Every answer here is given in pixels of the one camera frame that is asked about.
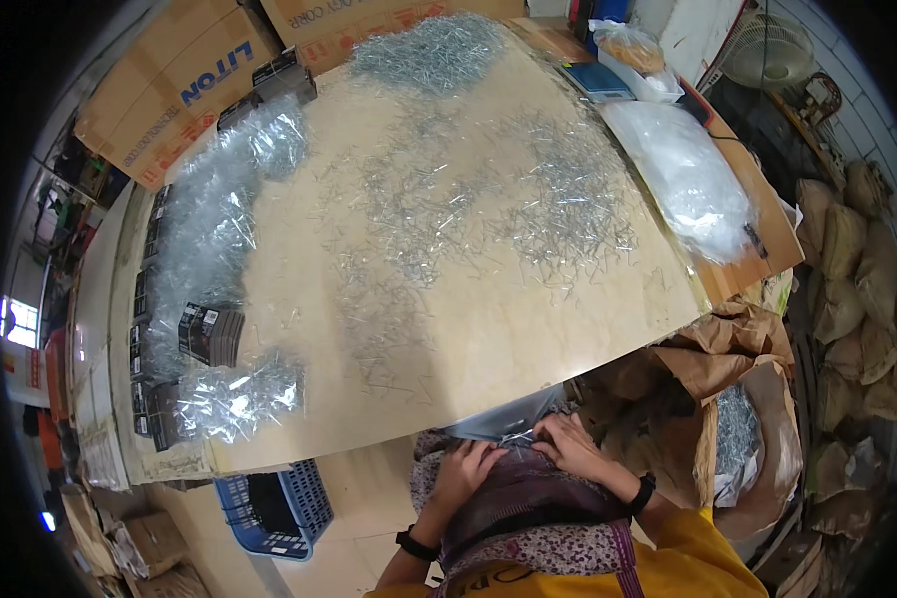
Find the clear plastic bag of staples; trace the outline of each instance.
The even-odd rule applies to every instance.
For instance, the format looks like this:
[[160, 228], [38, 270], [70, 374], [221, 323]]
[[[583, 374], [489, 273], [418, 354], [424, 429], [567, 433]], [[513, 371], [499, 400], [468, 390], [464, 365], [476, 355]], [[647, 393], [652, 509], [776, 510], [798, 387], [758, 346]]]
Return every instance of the clear plastic bag of staples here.
[[179, 381], [174, 416], [183, 438], [250, 439], [264, 422], [303, 407], [305, 368], [278, 351], [244, 367], [194, 367]]
[[681, 242], [719, 264], [741, 259], [757, 214], [707, 130], [668, 104], [610, 102], [600, 113]]
[[221, 131], [185, 163], [161, 209], [144, 370], [156, 383], [178, 380], [192, 360], [179, 352], [188, 302], [239, 309], [243, 271], [256, 248], [252, 205], [263, 179], [282, 180], [306, 157], [299, 102], [287, 94]]

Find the plastic bag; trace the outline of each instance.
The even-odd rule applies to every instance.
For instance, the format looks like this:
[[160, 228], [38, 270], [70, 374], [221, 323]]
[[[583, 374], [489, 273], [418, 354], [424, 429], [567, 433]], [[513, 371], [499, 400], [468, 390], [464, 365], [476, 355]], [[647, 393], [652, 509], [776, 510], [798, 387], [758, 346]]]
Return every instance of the plastic bag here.
[[715, 507], [733, 507], [757, 479], [760, 420], [738, 382], [718, 393]]
[[266, 421], [303, 409], [305, 367], [271, 350], [251, 367], [198, 366], [179, 381], [173, 416], [182, 438], [250, 439]]
[[506, 437], [529, 432], [556, 401], [564, 401], [564, 398], [564, 387], [558, 383], [488, 411], [469, 415], [446, 426], [443, 432], [454, 438], [502, 442]]
[[588, 21], [588, 30], [594, 31], [595, 44], [606, 54], [632, 66], [642, 75], [665, 70], [665, 54], [650, 33], [624, 23], [598, 19]]
[[600, 113], [671, 232], [711, 261], [741, 259], [756, 212], [704, 127], [677, 106], [652, 102], [610, 102]]

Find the person's right hand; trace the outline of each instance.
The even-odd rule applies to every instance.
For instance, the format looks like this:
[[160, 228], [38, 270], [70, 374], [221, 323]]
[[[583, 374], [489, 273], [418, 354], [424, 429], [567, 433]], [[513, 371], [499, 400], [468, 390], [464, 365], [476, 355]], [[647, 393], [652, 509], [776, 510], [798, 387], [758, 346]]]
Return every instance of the person's right hand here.
[[601, 483], [606, 465], [611, 461], [601, 454], [582, 427], [578, 413], [571, 417], [552, 413], [535, 424], [535, 437], [540, 440], [532, 448], [548, 455], [564, 472]]

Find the paper bag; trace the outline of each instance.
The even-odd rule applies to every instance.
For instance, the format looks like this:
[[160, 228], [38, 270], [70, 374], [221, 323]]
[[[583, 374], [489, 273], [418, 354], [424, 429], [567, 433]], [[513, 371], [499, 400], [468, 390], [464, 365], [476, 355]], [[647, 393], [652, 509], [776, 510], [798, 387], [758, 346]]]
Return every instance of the paper bag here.
[[648, 351], [691, 393], [696, 409], [690, 416], [653, 423], [651, 439], [634, 443], [624, 454], [625, 464], [655, 472], [659, 491], [681, 507], [712, 506], [718, 392], [741, 381], [760, 420], [763, 461], [738, 504], [715, 510], [715, 525], [729, 539], [747, 538], [780, 518], [803, 466], [787, 384], [794, 356], [780, 317], [752, 305], [726, 303], [665, 345]]

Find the wooden tabletop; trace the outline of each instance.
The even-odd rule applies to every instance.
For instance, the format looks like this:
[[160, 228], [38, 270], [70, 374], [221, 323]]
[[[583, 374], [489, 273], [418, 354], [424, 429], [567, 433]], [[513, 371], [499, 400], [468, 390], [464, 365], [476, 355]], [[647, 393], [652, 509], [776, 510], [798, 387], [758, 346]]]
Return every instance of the wooden tabletop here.
[[[263, 425], [250, 441], [184, 442], [155, 453], [152, 441], [123, 434], [132, 429], [129, 384], [115, 376], [120, 445], [133, 483], [279, 469], [450, 424], [664, 338], [708, 312], [712, 294], [721, 298], [788, 267], [777, 257], [754, 270], [712, 269], [688, 257], [670, 241], [637, 173], [603, 132], [589, 141], [615, 177], [612, 192], [622, 200], [637, 247], [612, 248], [599, 267], [566, 269], [554, 278], [520, 258], [512, 239], [491, 233], [490, 225], [527, 205], [520, 180], [538, 162], [519, 139], [498, 134], [498, 126], [525, 115], [565, 126], [580, 118], [563, 82], [514, 38], [473, 89], [424, 105], [406, 104], [398, 90], [354, 79], [344, 67], [316, 82], [319, 98], [303, 109], [308, 159], [285, 183], [266, 184], [253, 206], [257, 249], [244, 275], [249, 304], [240, 344], [244, 362], [278, 348], [306, 364], [304, 413]], [[400, 279], [379, 253], [380, 239], [368, 233], [365, 210], [353, 208], [366, 192], [365, 161], [386, 154], [390, 144], [411, 146], [413, 138], [399, 137], [400, 123], [420, 108], [451, 114], [454, 127], [436, 152], [440, 164], [433, 170], [446, 165], [433, 193], [486, 166], [499, 185], [492, 198], [475, 202], [461, 233], [478, 251], [441, 258], [428, 288]], [[385, 176], [408, 178], [417, 166], [418, 160], [399, 162]], [[760, 209], [762, 221], [765, 213], [782, 215], [778, 204]], [[126, 338], [129, 328], [131, 301], [118, 302], [117, 293], [129, 293], [136, 275], [146, 213], [142, 206], [120, 239], [125, 272], [114, 278], [115, 339]], [[765, 245], [784, 247], [794, 239], [789, 224], [787, 230], [789, 239], [768, 232]], [[781, 253], [771, 249], [769, 256]], [[367, 294], [346, 282], [343, 262], [351, 257], [372, 281]], [[392, 281], [398, 281], [395, 292]], [[359, 314], [369, 317], [344, 308], [356, 294]], [[405, 324], [406, 342], [389, 343], [381, 357], [372, 356], [379, 366], [367, 368], [365, 347], [396, 320]], [[122, 363], [123, 355], [112, 353]]]

